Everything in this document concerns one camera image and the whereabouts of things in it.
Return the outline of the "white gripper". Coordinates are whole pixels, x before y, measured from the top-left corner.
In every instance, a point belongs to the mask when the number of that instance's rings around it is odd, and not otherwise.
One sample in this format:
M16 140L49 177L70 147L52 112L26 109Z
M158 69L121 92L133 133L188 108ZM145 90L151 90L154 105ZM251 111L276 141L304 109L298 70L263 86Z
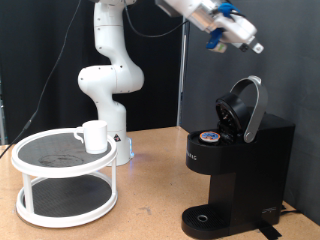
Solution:
M216 29L213 31L213 50L225 51L227 44L235 44L242 52L251 49L260 54L263 52L264 47L255 39L257 29L246 18L231 14L225 17L219 13L214 18L214 25Z

